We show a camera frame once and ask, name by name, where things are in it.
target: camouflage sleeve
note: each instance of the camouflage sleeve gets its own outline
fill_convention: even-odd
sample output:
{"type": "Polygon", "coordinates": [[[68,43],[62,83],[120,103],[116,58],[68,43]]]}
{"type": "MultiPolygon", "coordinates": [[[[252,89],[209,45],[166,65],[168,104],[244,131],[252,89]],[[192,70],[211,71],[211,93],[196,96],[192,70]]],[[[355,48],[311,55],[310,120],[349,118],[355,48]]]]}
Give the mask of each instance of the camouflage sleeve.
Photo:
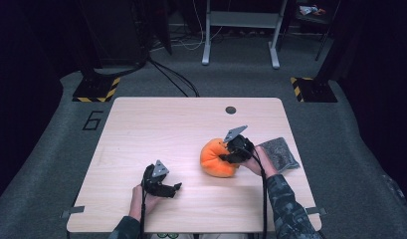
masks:
{"type": "Polygon", "coordinates": [[[318,238],[303,207],[296,202],[293,190],[281,174],[267,180],[269,200],[274,209],[275,231],[278,239],[318,238]]]}
{"type": "Polygon", "coordinates": [[[132,217],[124,216],[107,239],[137,239],[140,223],[132,217]]]}

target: table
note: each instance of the table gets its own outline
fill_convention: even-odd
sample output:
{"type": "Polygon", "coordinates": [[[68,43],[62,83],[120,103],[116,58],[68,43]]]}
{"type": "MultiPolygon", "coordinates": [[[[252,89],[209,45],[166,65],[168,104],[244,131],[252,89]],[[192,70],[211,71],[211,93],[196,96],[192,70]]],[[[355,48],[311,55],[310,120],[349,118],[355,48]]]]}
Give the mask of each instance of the table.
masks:
{"type": "Polygon", "coordinates": [[[203,51],[203,65],[209,65],[210,48],[211,48],[211,26],[227,26],[227,27],[248,27],[248,28],[270,28],[275,29],[272,42],[268,43],[269,52],[271,54],[272,67],[280,68],[278,60],[277,42],[281,31],[281,25],[284,19],[284,13],[288,0],[281,0],[282,5],[278,13],[251,13],[251,12],[226,12],[226,11],[211,11],[210,0],[206,5],[206,41],[203,51]]]}
{"type": "MultiPolygon", "coordinates": [[[[174,198],[166,198],[146,217],[145,232],[219,233],[263,231],[262,179],[245,167],[231,178],[202,171],[202,147],[224,138],[241,125],[254,144],[283,137],[302,166],[284,173],[306,208],[315,207],[304,166],[279,99],[272,98],[117,98],[72,214],[70,232],[110,232],[128,213],[131,189],[147,165],[160,159],[169,169],[163,184],[182,182],[174,198]],[[226,107],[234,107],[232,115],[226,107]]],[[[274,231],[268,203],[268,230],[274,231]]],[[[318,214],[309,219],[316,230],[318,214]]]]}

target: long-sleeved shirt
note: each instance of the long-sleeved shirt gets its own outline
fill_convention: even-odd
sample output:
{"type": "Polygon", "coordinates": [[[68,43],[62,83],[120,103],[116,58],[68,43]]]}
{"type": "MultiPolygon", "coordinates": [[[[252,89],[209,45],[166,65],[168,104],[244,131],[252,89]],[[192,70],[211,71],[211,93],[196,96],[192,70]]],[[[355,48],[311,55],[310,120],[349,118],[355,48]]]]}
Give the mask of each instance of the long-sleeved shirt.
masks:
{"type": "MultiPolygon", "coordinates": [[[[293,190],[281,174],[269,177],[267,187],[274,209],[278,239],[320,239],[309,222],[305,209],[296,202],[293,190]]],[[[108,239],[136,239],[139,233],[140,223],[132,217],[124,216],[108,239]]]]}

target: person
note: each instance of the person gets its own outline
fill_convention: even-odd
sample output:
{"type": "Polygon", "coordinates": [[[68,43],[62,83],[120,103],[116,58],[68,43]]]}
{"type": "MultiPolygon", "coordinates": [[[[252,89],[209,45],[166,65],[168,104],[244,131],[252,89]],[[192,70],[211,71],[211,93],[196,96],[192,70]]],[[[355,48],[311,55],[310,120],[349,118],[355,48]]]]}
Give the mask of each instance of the person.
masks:
{"type": "MultiPolygon", "coordinates": [[[[269,200],[274,210],[275,232],[278,239],[312,238],[320,236],[308,220],[305,209],[296,202],[293,190],[284,176],[279,174],[267,153],[261,146],[255,147],[255,155],[266,173],[269,200]]],[[[240,163],[257,175],[262,175],[260,165],[252,157],[240,163]]],[[[142,188],[140,185],[132,189],[132,198],[128,216],[122,217],[118,225],[110,233],[108,239],[137,239],[140,233],[142,188]]],[[[145,199],[146,214],[151,212],[160,197],[147,195],[145,199]]]]}

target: pumpkin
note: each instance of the pumpkin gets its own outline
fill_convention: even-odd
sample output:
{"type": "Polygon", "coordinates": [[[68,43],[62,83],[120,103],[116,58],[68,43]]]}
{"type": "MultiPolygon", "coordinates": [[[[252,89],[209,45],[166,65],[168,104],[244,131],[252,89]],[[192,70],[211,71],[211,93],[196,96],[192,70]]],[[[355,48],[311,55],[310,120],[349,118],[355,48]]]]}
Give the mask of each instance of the pumpkin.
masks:
{"type": "Polygon", "coordinates": [[[210,140],[200,153],[200,165],[209,175],[215,177],[231,177],[235,174],[239,164],[222,160],[219,155],[229,154],[227,143],[222,138],[210,140]]]}

